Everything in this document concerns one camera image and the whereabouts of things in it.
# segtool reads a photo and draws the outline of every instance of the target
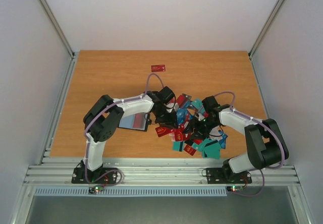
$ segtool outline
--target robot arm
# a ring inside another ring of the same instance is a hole
[[[156,123],[168,128],[177,128],[177,117],[174,110],[169,110],[167,104],[174,93],[168,87],[161,91],[147,92],[146,95],[125,99],[112,99],[108,95],[102,96],[84,117],[85,128],[90,122],[104,110],[107,105],[115,104],[107,113],[107,117],[100,116],[90,127],[87,137],[90,139],[88,155],[83,159],[88,160],[87,169],[90,172],[96,171],[102,166],[102,155],[106,141],[115,132],[119,121],[129,115],[137,113],[152,112],[156,117]],[[203,106],[207,116],[201,120],[194,118],[186,127],[186,133],[191,132],[191,139],[202,139],[210,137],[210,132],[218,126],[229,126],[246,137],[247,153],[227,159],[224,161],[223,172],[229,181],[232,176],[251,169],[262,169],[281,160],[281,152],[275,139],[260,126],[253,118],[245,118],[235,113],[234,108],[229,105],[220,105],[213,96],[205,98]],[[277,123],[272,119],[262,121],[279,138],[285,152],[285,159],[288,158],[288,151],[284,139],[280,133]]]
[[[91,123],[96,115],[104,110],[108,105],[115,104],[106,113],[107,117],[100,116],[89,128],[87,137],[89,138],[89,149],[83,162],[88,160],[87,168],[95,171],[102,166],[102,156],[106,141],[113,135],[122,118],[137,113],[153,112],[156,123],[168,128],[177,127],[176,112],[169,112],[165,104],[174,98],[174,93],[169,87],[164,87],[159,92],[147,92],[136,97],[125,99],[112,99],[108,95],[102,96],[83,119],[85,128]]]

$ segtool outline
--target card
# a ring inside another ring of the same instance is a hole
[[[151,71],[152,72],[164,72],[164,71],[166,71],[165,64],[151,65]]]
[[[184,137],[183,137],[183,133],[181,131],[181,129],[175,129],[175,140],[176,141],[183,141]]]
[[[196,150],[192,147],[190,147],[189,145],[186,145],[184,147],[184,151],[187,152],[188,154],[190,154],[191,156],[194,155],[194,153],[196,152]]]
[[[173,131],[173,129],[166,128],[166,127],[157,127],[157,128],[155,128],[155,130],[157,132],[158,137],[168,135]]]

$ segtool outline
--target white wall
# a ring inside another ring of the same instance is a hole
[[[74,51],[249,51],[276,1],[47,0]]]
[[[287,0],[254,57],[315,223],[323,220],[323,0]]]
[[[68,62],[38,0],[0,0],[0,223],[39,161]]]

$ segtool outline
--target wooden surface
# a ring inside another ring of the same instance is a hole
[[[230,90],[236,93],[235,107],[251,116],[265,114],[255,77],[245,51],[81,51],[53,142],[51,156],[83,156],[83,117],[104,94],[127,98],[142,93],[151,65],[165,64],[159,72],[164,84],[176,95],[192,99]],[[152,77],[150,90],[160,90]],[[220,104],[230,103],[231,95],[217,97]],[[191,157],[172,150],[170,136],[157,137],[156,126],[147,132],[117,129],[105,145],[104,157]],[[221,157],[233,157],[246,151],[244,136],[229,127],[227,149]],[[196,152],[193,157],[201,157]]]

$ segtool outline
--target purple cable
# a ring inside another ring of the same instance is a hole
[[[243,197],[257,197],[257,196],[259,196],[263,192],[263,188],[264,188],[264,175],[263,175],[263,172],[261,170],[259,170],[259,171],[260,171],[261,176],[262,176],[262,187],[258,191],[258,193],[253,194],[253,195],[245,195],[245,194],[241,194],[241,193],[238,193],[238,192],[230,192],[230,193],[235,194],[235,195],[240,195],[240,196],[243,196]]]
[[[279,169],[281,166],[283,166],[284,165],[284,163],[285,163],[285,152],[284,152],[284,148],[283,148],[283,146],[282,146],[282,143],[280,142],[280,140],[278,139],[278,137],[276,136],[276,134],[269,128],[269,127],[267,127],[264,123],[262,123],[262,122],[260,122],[260,121],[258,121],[258,120],[256,120],[256,119],[254,119],[254,118],[251,118],[250,116],[248,116],[248,115],[246,115],[246,114],[244,114],[244,113],[242,113],[242,112],[239,112],[239,111],[237,111],[237,110],[235,110],[235,109],[233,109],[233,104],[234,104],[234,101],[236,100],[236,94],[234,93],[234,92],[232,92],[232,91],[223,91],[223,92],[221,92],[221,93],[218,93],[218,94],[216,94],[216,95],[214,95],[214,97],[216,97],[216,96],[218,96],[218,95],[221,95],[221,94],[231,94],[231,95],[233,95],[233,98],[232,98],[232,101],[231,101],[231,104],[230,104],[230,110],[234,113],[234,114],[236,114],[236,115],[238,115],[238,116],[241,116],[241,117],[243,117],[243,118],[245,118],[245,119],[247,119],[247,120],[252,120],[253,122],[256,122],[257,124],[259,124],[259,125],[261,125],[263,128],[265,128],[273,137],[274,137],[274,139],[276,140],[276,142],[277,142],[277,144],[278,144],[278,146],[279,146],[279,149],[280,149],[280,151],[281,151],[281,156],[282,156],[282,160],[281,160],[281,162],[280,162],[280,164],[278,165],[278,166],[275,166],[275,167],[267,167],[268,169]],[[262,187],[261,187],[261,189],[259,190],[259,192],[258,193],[256,193],[256,194],[254,194],[254,195],[245,195],[245,194],[241,194],[241,193],[237,193],[237,192],[231,192],[231,193],[233,193],[233,194],[236,194],[236,195],[240,195],[240,196],[244,196],[244,197],[256,197],[256,196],[258,196],[258,195],[260,195],[262,192],[263,192],[263,188],[264,188],[264,175],[263,175],[263,172],[261,171],[261,170],[259,170],[260,171],[260,173],[261,173],[261,176],[262,176]]]
[[[273,137],[274,137],[274,139],[276,140],[276,142],[277,142],[277,144],[278,144],[278,146],[279,146],[279,149],[280,149],[280,151],[281,151],[281,156],[282,156],[282,160],[281,160],[281,162],[280,162],[280,164],[278,165],[278,166],[275,166],[275,167],[267,167],[268,169],[273,169],[273,170],[275,170],[275,169],[279,169],[281,166],[283,166],[284,165],[284,163],[285,163],[285,152],[284,152],[284,148],[283,148],[283,146],[282,146],[282,143],[280,142],[280,140],[278,139],[278,137],[277,137],[277,135],[269,128],[269,127],[267,127],[264,123],[262,123],[262,122],[260,122],[260,121],[258,121],[258,120],[256,120],[255,118],[251,118],[250,116],[248,116],[248,115],[246,115],[246,114],[244,114],[244,113],[242,113],[242,112],[239,112],[239,111],[237,111],[236,109],[233,109],[233,104],[234,104],[234,101],[236,100],[236,95],[235,95],[235,93],[234,92],[232,92],[232,91],[223,91],[223,92],[221,92],[221,93],[218,93],[218,94],[216,94],[214,97],[216,97],[216,96],[218,96],[218,95],[221,95],[221,94],[231,94],[231,95],[233,95],[233,99],[232,99],[232,101],[231,101],[231,104],[230,104],[230,110],[234,113],[234,114],[236,114],[236,115],[238,115],[238,116],[241,116],[241,117],[243,117],[243,118],[245,118],[245,119],[247,119],[247,120],[252,120],[253,122],[255,122],[255,123],[257,123],[257,124],[259,124],[259,125],[261,125],[263,128],[265,128]]]
[[[127,102],[131,102],[131,101],[134,101],[134,100],[139,100],[139,99],[141,99],[141,98],[143,98],[143,97],[145,97],[146,96],[146,94],[147,94],[147,92],[148,92],[148,87],[149,87],[149,80],[150,80],[150,77],[152,76],[152,75],[155,75],[158,79],[159,79],[159,81],[160,81],[160,83],[161,83],[161,86],[162,87],[164,87],[164,84],[163,84],[163,81],[162,81],[162,79],[157,75],[157,74],[155,74],[155,73],[151,73],[151,74],[149,74],[148,75],[148,78],[147,78],[147,82],[146,82],[146,88],[145,88],[145,92],[143,93],[143,95],[142,96],[135,96],[135,97],[133,97],[133,98],[129,98],[129,99],[125,99],[124,101],[123,101],[123,103],[127,103]],[[104,108],[99,114],[97,114],[94,118],[93,118],[93,120],[89,123],[89,125],[85,128],[85,131],[84,131],[84,137],[86,138],[86,150],[85,150],[85,180],[86,180],[86,182],[88,182],[89,184],[93,184],[92,182],[90,182],[89,181],[89,179],[88,179],[88,177],[87,177],[87,167],[88,167],[88,156],[89,156],[89,149],[90,149],[90,138],[86,135],[86,133],[89,131],[89,129],[91,128],[91,126],[93,125],[93,123],[100,117],[100,116],[102,116],[103,115],[103,113],[105,113],[108,109],[110,109],[111,107],[113,107],[113,106],[115,106],[115,105],[117,105],[117,104],[120,104],[120,103],[122,103],[122,100],[120,100],[120,101],[118,101],[118,102],[114,102],[113,104],[110,104],[110,105],[108,105],[106,108]],[[121,180],[122,180],[122,177],[123,177],[123,175],[122,175],[122,172],[120,171],[120,170],[112,170],[112,171],[108,171],[108,172],[105,172],[103,175],[101,175],[100,177],[98,177],[94,182],[96,182],[96,181],[98,181],[99,179],[101,179],[101,178],[103,178],[105,175],[107,175],[108,173],[110,173],[110,172],[118,172],[119,174],[120,174],[120,179],[118,180],[118,182],[116,182],[115,184],[112,184],[112,185],[108,185],[108,186],[114,186],[114,185],[117,185],[117,184],[119,184],[120,182],[121,182]]]

